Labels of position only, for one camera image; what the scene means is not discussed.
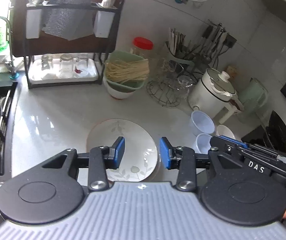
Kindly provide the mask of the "light blue plastic bowl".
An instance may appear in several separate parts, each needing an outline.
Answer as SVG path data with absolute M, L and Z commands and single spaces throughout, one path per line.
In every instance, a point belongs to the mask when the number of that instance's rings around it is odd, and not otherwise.
M 194 136 L 198 136 L 201 133 L 213 134 L 215 132 L 214 122 L 202 111 L 193 111 L 191 113 L 189 127 Z

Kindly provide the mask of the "white leaf-patterned plate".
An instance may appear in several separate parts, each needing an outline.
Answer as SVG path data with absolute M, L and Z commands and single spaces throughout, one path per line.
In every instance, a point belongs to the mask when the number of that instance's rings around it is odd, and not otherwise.
M 159 164 L 157 146 L 150 134 L 138 124 L 125 119 L 108 119 L 90 131 L 87 150 L 110 146 L 118 137 L 125 139 L 125 152 L 116 170 L 107 170 L 109 181 L 139 182 L 147 179 Z

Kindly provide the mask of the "white ceramic bowl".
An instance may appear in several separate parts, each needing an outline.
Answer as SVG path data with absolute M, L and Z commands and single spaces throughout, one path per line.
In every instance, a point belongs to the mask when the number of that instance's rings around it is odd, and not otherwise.
M 236 139 L 234 133 L 229 129 L 227 126 L 218 125 L 216 128 L 216 135 L 217 136 L 225 136 L 231 139 Z

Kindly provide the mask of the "white bowl under strainer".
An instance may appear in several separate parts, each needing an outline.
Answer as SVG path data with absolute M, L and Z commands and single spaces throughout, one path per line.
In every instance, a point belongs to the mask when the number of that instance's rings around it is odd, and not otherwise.
M 108 84 L 108 82 L 106 81 L 105 78 L 103 78 L 103 84 L 104 84 L 107 92 L 110 94 L 110 96 L 115 98 L 115 99 L 118 99 L 118 100 L 123 100 L 123 99 L 129 98 L 130 96 L 132 96 L 134 94 L 134 92 L 125 93 L 125 92 L 120 92 L 118 90 L 115 90 L 114 88 L 112 88 Z

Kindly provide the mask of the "white electric cooking pot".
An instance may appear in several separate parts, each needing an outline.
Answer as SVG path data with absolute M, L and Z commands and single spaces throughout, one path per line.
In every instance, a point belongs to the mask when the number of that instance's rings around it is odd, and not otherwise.
M 218 121 L 224 124 L 233 114 L 244 111 L 244 106 L 238 99 L 235 88 L 229 81 L 227 72 L 219 72 L 214 68 L 206 69 L 203 76 L 193 87 L 187 101 L 194 110 L 206 113 L 214 118 L 223 108 L 228 111 Z

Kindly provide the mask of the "green strainer basket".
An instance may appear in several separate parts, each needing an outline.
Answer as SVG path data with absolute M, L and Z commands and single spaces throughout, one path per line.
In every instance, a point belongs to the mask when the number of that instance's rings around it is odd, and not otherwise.
M 139 90 L 150 74 L 148 59 L 125 51 L 112 52 L 104 66 L 106 81 L 124 91 Z

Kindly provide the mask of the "green kettle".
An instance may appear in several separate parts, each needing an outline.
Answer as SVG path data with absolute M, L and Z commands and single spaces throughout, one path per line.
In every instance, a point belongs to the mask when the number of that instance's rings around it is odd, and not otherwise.
M 256 78 L 251 78 L 249 85 L 238 95 L 244 110 L 238 114 L 240 119 L 246 119 L 260 109 L 268 100 L 268 90 Z

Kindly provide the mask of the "dry noodle bundle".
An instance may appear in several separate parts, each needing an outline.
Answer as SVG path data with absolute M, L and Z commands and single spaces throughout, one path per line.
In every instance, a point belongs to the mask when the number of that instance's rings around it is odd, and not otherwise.
M 150 73 L 147 59 L 125 62 L 120 59 L 106 63 L 105 75 L 110 81 L 126 83 L 129 81 L 145 81 Z

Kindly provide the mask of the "clear drinking glass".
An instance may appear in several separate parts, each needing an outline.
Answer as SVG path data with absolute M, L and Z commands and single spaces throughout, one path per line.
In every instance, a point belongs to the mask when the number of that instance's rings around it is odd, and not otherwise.
M 50 70 L 53 68 L 53 57 L 51 54 L 44 54 L 41 57 L 42 70 Z
M 58 77 L 60 79 L 69 79 L 73 77 L 74 58 L 70 54 L 62 54 L 59 61 Z
M 77 77 L 85 77 L 89 74 L 88 61 L 89 57 L 87 53 L 77 54 L 75 63 L 75 74 Z

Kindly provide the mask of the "clear drinking glass middle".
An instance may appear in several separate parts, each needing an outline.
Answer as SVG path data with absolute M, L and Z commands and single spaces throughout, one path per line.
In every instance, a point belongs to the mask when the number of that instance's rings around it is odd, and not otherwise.
M 70 54 L 62 54 L 59 61 L 58 77 L 60 79 L 69 79 L 73 77 L 74 58 Z

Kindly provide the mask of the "white drain tray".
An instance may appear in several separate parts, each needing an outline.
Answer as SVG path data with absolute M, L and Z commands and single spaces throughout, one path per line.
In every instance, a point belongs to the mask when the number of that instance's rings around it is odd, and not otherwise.
M 61 59 L 52 60 L 52 68 L 42 69 L 42 60 L 31 64 L 28 75 L 33 85 L 93 82 L 99 80 L 99 73 L 92 59 L 73 58 L 73 63 L 63 63 Z

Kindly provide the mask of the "green chopstick holder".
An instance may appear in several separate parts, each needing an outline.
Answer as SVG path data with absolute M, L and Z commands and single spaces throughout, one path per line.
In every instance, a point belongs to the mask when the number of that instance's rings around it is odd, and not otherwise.
M 182 64 L 182 65 L 188 66 L 188 67 L 194 67 L 195 66 L 193 61 L 182 59 L 181 57 L 174 56 L 171 53 L 170 49 L 168 48 L 168 42 L 167 41 L 164 43 L 164 46 L 162 48 L 162 54 L 163 54 L 163 58 L 166 59 L 167 61 L 174 61 L 176 63 Z

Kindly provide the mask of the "clear drinking glass left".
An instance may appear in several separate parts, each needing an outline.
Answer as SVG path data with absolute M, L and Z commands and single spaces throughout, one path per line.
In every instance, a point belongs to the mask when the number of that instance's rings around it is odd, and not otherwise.
M 51 54 L 44 54 L 41 57 L 42 70 L 50 70 L 53 68 L 53 57 Z

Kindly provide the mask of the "red-lidded clear jar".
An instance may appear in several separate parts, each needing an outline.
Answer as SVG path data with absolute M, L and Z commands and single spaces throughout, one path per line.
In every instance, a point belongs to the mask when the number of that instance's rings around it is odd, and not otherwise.
M 132 47 L 130 53 L 143 57 L 144 59 L 151 59 L 153 56 L 154 43 L 144 37 L 135 37 L 132 40 Z

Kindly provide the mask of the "black metal dish rack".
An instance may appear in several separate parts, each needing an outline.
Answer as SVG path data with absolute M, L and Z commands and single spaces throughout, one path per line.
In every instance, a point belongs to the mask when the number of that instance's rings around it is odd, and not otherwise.
M 14 0 L 12 53 L 29 88 L 102 83 L 125 0 Z

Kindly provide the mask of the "chrome sink faucet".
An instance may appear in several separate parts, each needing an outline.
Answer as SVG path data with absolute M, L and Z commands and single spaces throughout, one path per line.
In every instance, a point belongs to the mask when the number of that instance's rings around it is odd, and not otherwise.
M 19 77 L 19 73 L 17 73 L 17 68 L 14 65 L 13 53 L 12 53 L 12 28 L 9 20 L 3 16 L 0 16 L 0 20 L 3 20 L 6 24 L 6 38 L 7 44 L 9 48 L 10 59 L 7 57 L 3 59 L 3 64 L 10 72 L 10 78 L 12 80 L 16 80 Z

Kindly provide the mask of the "brown wooden cutting board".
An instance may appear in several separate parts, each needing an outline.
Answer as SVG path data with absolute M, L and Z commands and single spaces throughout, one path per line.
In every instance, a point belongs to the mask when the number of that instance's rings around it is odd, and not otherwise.
M 116 47 L 116 40 L 119 30 L 121 12 L 125 0 L 116 0 L 114 7 L 101 8 L 97 3 L 90 5 L 80 4 L 46 4 L 27 6 L 27 0 L 14 0 L 11 8 L 10 19 L 12 27 L 12 53 L 16 57 L 59 54 L 59 53 L 111 53 Z M 109 36 L 107 38 L 89 35 L 68 41 L 61 37 L 56 37 L 40 32 L 39 38 L 26 38 L 26 16 L 28 10 L 50 10 L 50 9 L 76 9 L 113 12 L 114 18 Z

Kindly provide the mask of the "black wall power outlet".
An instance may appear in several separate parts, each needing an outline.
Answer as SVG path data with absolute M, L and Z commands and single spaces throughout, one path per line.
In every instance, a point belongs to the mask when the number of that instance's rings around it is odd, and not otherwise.
M 227 46 L 229 49 L 233 48 L 233 46 L 235 45 L 235 43 L 237 42 L 236 38 L 234 38 L 233 36 L 231 36 L 230 34 L 228 34 L 226 36 L 226 39 L 224 41 L 224 45 Z

